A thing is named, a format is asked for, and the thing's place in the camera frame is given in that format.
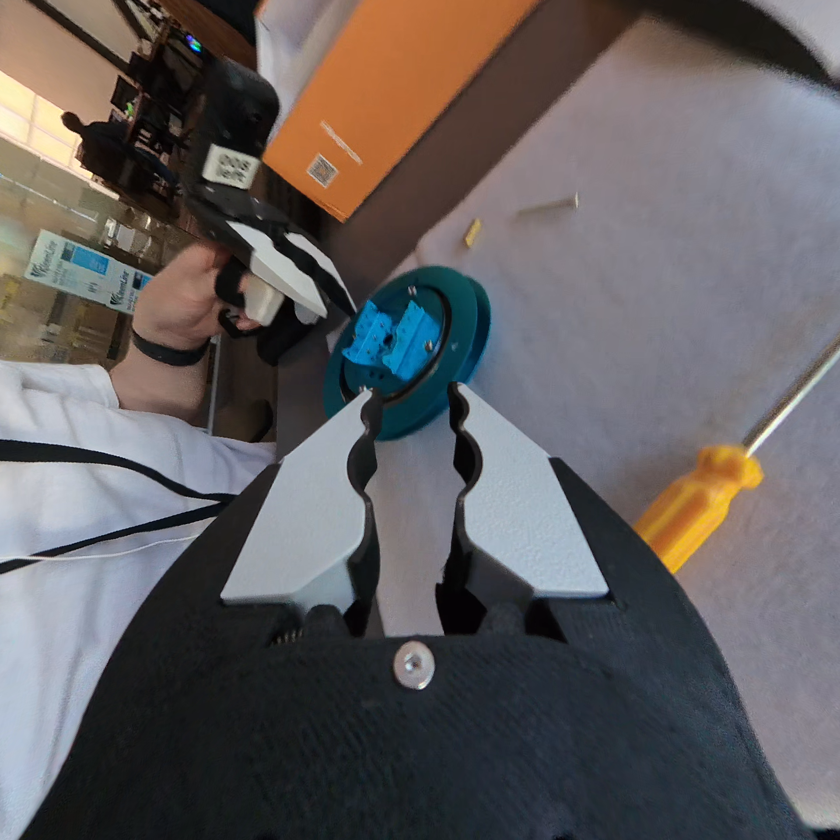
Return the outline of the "black wristband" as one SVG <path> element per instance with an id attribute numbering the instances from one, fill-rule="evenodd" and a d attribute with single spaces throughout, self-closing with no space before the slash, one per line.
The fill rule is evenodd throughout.
<path id="1" fill-rule="evenodd" d="M 133 347 L 146 358 L 178 369 L 193 367 L 201 363 L 212 343 L 211 339 L 207 339 L 194 349 L 178 350 L 168 345 L 149 341 L 139 335 L 134 328 L 131 328 L 131 340 Z"/>

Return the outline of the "long silver machine screw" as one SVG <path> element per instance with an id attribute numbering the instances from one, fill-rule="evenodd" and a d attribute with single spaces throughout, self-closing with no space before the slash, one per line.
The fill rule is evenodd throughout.
<path id="1" fill-rule="evenodd" d="M 542 202 L 521 207 L 516 211 L 515 216 L 527 217 L 536 214 L 552 214 L 562 212 L 565 210 L 575 211 L 580 207 L 580 203 L 580 193 L 574 192 L 573 194 L 564 196 L 562 198 L 553 199 L 549 202 Z"/>

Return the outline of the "person's left hand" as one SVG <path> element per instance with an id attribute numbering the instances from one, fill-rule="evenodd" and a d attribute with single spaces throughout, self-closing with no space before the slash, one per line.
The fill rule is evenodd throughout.
<path id="1" fill-rule="evenodd" d="M 177 351 L 198 350 L 223 331 L 228 306 L 216 294 L 216 279 L 228 262 L 220 245 L 185 248 L 141 290 L 133 330 L 145 341 Z"/>

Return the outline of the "yellow handled screwdriver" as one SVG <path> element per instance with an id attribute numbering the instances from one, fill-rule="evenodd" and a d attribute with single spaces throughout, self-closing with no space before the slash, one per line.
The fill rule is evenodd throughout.
<path id="1" fill-rule="evenodd" d="M 763 470 L 758 450 L 831 372 L 838 357 L 836 335 L 740 444 L 703 448 L 693 470 L 665 488 L 637 520 L 636 533 L 669 573 L 679 572 L 708 541 L 739 494 L 760 486 Z"/>

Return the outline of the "orange cardboard box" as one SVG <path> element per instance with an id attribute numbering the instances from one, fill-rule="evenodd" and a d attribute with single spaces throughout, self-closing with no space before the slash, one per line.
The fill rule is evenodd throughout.
<path id="1" fill-rule="evenodd" d="M 260 2 L 258 73 L 280 101 L 264 164 L 346 222 L 537 4 Z"/>

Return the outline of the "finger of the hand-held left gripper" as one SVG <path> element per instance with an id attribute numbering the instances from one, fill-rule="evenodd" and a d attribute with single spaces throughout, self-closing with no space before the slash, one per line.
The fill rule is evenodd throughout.
<path id="1" fill-rule="evenodd" d="M 248 273 L 255 279 L 248 282 L 244 292 L 247 319 L 273 319 L 286 299 L 319 318 L 327 316 L 314 269 L 299 268 L 267 234 L 254 227 L 231 221 L 226 226 L 250 247 Z"/>
<path id="2" fill-rule="evenodd" d="M 296 249 L 296 255 L 306 256 L 311 261 L 313 267 L 304 270 L 331 303 L 345 314 L 355 314 L 357 307 L 331 258 L 304 234 L 286 232 L 285 236 Z"/>

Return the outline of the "white foam sheet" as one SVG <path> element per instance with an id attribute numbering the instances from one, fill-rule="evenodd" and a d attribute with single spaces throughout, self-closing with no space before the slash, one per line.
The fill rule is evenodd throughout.
<path id="1" fill-rule="evenodd" d="M 625 520 L 838 333 L 838 97 L 643 19 L 393 277 L 492 310 L 471 382 Z M 802 819 L 838 826 L 838 367 L 679 582 Z"/>

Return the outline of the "person's left forearm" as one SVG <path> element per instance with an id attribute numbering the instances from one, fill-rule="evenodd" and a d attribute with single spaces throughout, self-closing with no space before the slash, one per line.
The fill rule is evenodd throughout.
<path id="1" fill-rule="evenodd" d="M 133 344 L 110 371 L 122 409 L 191 422 L 201 412 L 207 390 L 208 358 L 189 366 L 154 360 Z"/>

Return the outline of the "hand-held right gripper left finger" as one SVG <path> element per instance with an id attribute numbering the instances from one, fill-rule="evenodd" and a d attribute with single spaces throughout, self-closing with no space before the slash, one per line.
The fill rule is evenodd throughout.
<path id="1" fill-rule="evenodd" d="M 227 606 L 282 605 L 303 619 L 334 607 L 369 625 L 381 555 L 366 487 L 377 469 L 379 392 L 358 394 L 280 462 L 221 591 Z"/>

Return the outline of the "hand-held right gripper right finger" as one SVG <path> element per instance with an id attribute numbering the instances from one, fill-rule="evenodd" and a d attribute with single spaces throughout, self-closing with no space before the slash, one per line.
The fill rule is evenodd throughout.
<path id="1" fill-rule="evenodd" d="M 464 487 L 447 558 L 447 631 L 476 632 L 490 610 L 602 599 L 606 579 L 551 456 L 464 383 L 448 386 L 454 467 Z"/>

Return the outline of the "stack of cardboard boxes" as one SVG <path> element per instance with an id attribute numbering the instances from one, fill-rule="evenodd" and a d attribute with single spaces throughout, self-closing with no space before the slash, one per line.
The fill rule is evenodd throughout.
<path id="1" fill-rule="evenodd" d="M 121 358 L 152 275 L 41 230 L 29 257 L 2 259 L 3 361 L 102 364 Z"/>

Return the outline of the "blue round metal turntable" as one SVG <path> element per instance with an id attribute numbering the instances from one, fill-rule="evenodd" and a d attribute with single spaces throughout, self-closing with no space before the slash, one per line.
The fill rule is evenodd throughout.
<path id="1" fill-rule="evenodd" d="M 455 269 L 426 266 L 386 282 L 341 331 L 322 401 L 327 418 L 360 392 L 382 399 L 378 439 L 404 438 L 448 410 L 448 386 L 468 383 L 485 352 L 488 295 Z"/>

